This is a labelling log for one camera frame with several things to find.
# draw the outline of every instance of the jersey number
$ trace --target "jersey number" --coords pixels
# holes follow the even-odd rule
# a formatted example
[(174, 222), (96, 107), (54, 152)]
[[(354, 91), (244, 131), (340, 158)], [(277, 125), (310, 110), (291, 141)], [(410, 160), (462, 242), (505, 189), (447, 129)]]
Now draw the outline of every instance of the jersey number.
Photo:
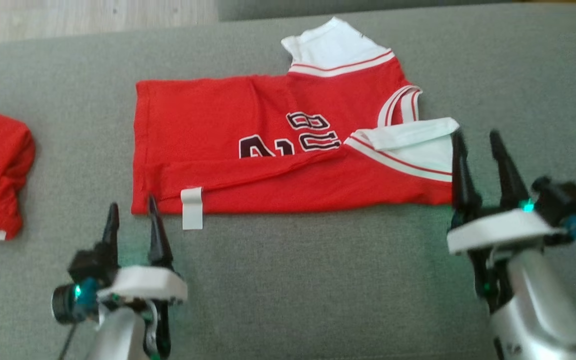
[[(295, 129), (325, 130), (330, 123), (320, 114), (309, 115), (304, 112), (292, 112), (286, 115), (290, 126)], [(304, 151), (332, 150), (341, 146), (341, 141), (334, 131), (325, 134), (312, 134), (304, 132), (299, 135), (299, 145)], [(282, 156), (294, 155), (295, 145), (288, 139), (275, 139), (274, 150)], [(239, 158), (276, 157), (275, 153), (266, 146), (261, 136), (254, 134), (239, 141)]]

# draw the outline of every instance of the couch cushion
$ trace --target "couch cushion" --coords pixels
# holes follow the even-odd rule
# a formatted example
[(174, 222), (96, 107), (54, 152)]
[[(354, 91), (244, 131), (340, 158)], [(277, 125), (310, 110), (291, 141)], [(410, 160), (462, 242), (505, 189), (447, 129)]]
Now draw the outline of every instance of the couch cushion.
[[(149, 222), (130, 215), (135, 82), (285, 73), (280, 39), (329, 16), (221, 23), (0, 45), (0, 113), (37, 155), (25, 228), (0, 243), (0, 360), (57, 357), (67, 328), (50, 296), (119, 204), (121, 264), (146, 262)], [(576, 5), (431, 7), (341, 16), (393, 48), (424, 89), (423, 119), (460, 121), (475, 183), (499, 196), (488, 132), (527, 182), (576, 180)], [(487, 311), (468, 260), (448, 255), (448, 207), (382, 205), (291, 215), (164, 219), (189, 301), (173, 310), (173, 360), (482, 360)], [(548, 251), (576, 300), (576, 244)], [(84, 359), (82, 326), (71, 347)]]
[(217, 0), (217, 14), (220, 21), (235, 21), (504, 2), (508, 0)]

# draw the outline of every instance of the green light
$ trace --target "green light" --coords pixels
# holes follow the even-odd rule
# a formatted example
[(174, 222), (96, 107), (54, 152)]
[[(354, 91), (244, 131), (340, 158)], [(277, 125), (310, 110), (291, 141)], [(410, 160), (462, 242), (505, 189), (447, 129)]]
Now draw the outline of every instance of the green light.
[(519, 207), (524, 210), (524, 212), (530, 213), (535, 210), (535, 203), (533, 202), (533, 199), (530, 198), (528, 200), (520, 201)]
[(82, 296), (82, 287), (75, 285), (75, 300)]

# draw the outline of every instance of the cable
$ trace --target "cable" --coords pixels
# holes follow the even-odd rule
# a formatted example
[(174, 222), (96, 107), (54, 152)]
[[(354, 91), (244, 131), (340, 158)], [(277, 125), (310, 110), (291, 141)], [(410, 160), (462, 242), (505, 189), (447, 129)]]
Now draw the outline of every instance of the cable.
[(78, 323), (74, 323), (70, 328), (70, 331), (68, 331), (68, 337), (66, 337), (66, 342), (63, 344), (63, 348), (61, 349), (61, 353), (59, 353), (57, 360), (64, 360), (66, 358), (66, 353), (68, 352), (68, 348), (71, 347), (71, 342), (73, 341), (75, 330), (77, 330), (77, 325)]

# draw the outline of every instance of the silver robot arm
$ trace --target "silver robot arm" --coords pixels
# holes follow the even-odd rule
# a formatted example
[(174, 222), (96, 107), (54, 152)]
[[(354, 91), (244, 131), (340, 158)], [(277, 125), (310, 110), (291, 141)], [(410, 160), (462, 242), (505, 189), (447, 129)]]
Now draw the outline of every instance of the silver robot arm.
[(472, 263), (499, 360), (576, 360), (576, 308), (543, 255), (576, 239), (576, 184), (540, 178), (533, 202), (499, 133), (490, 140), (502, 189), (498, 207), (482, 207), (462, 133), (453, 135), (448, 251)]
[(152, 196), (149, 205), (150, 266), (119, 267), (119, 210), (114, 203), (102, 241), (93, 250), (77, 252), (68, 267), (73, 283), (53, 292), (53, 317), (73, 325), (59, 360), (66, 355), (77, 324), (84, 321), (98, 324), (87, 360), (169, 357), (169, 306), (187, 301), (188, 287), (173, 269), (170, 244)]

